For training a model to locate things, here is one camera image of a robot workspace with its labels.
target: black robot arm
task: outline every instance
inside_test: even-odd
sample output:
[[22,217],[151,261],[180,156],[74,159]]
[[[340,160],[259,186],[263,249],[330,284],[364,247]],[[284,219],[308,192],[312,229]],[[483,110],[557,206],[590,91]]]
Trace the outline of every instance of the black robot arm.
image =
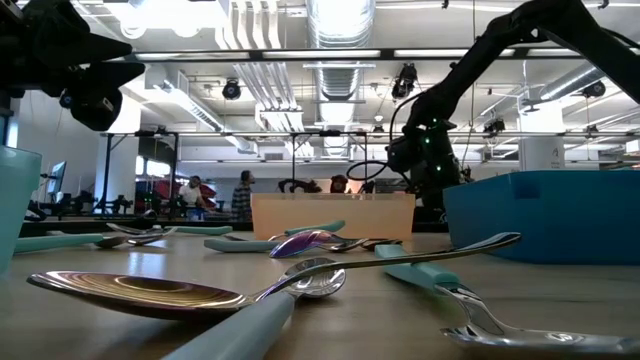
[[106,131],[120,113],[118,88],[145,67],[105,61],[131,52],[129,44],[92,34],[69,0],[31,0],[22,10],[15,0],[0,1],[0,97],[42,90],[87,127]]
[[460,183],[459,164],[447,135],[456,127],[449,119],[458,100],[507,47],[547,40],[583,55],[640,103],[640,60],[597,24],[581,0],[526,2],[491,21],[460,62],[452,64],[447,77],[417,96],[402,129],[404,136],[389,144],[391,170],[404,173],[424,165],[426,180],[413,187],[425,204],[441,207],[442,190]]

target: white column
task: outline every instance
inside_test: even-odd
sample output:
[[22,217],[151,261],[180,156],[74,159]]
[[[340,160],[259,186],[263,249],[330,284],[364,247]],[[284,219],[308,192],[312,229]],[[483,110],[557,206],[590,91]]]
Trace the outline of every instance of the white column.
[[[108,133],[133,133],[140,130],[140,104],[123,94],[122,109],[118,119],[113,123]],[[127,200],[135,198],[136,157],[138,156],[138,138],[128,136],[114,137],[111,142],[111,159],[109,161],[109,179],[107,182],[107,198],[115,200],[118,195],[124,195]],[[107,137],[100,137],[98,158],[96,160],[95,197],[102,197],[104,188],[104,170],[107,156]]]
[[[559,102],[540,104],[535,108],[538,111],[520,111],[521,131],[565,131]],[[520,171],[550,169],[564,169],[564,141],[561,137],[532,137],[520,140]]]

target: monitor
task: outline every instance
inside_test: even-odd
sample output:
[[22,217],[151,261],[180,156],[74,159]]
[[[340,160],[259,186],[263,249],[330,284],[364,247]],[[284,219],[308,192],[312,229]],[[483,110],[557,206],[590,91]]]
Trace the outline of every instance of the monitor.
[[49,174],[49,184],[47,185],[48,194],[57,194],[62,188],[62,179],[64,178],[64,170],[67,167],[67,162],[55,164],[51,168],[51,174]]

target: table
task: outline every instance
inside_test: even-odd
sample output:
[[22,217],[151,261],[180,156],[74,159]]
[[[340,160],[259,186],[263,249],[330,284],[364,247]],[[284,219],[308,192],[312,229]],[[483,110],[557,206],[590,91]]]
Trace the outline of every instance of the table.
[[[250,233],[237,233],[250,237]],[[0,359],[156,359],[209,326],[147,319],[101,309],[25,283],[47,270],[163,277],[251,293],[306,256],[221,254],[204,238],[174,236],[147,247],[92,246],[22,254],[0,283]],[[442,235],[415,234],[421,250],[446,248]],[[353,253],[311,256],[357,260]],[[640,338],[640,267],[543,266],[478,255],[442,261],[507,324]],[[468,359],[439,328],[460,324],[457,306],[401,283],[380,269],[348,270],[330,298],[300,300],[266,356],[288,359]]]

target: teal cup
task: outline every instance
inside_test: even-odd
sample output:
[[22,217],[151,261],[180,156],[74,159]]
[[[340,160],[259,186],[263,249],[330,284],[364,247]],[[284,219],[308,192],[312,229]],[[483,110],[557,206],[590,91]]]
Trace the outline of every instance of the teal cup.
[[16,241],[40,181],[42,156],[0,146],[0,275],[9,268]]

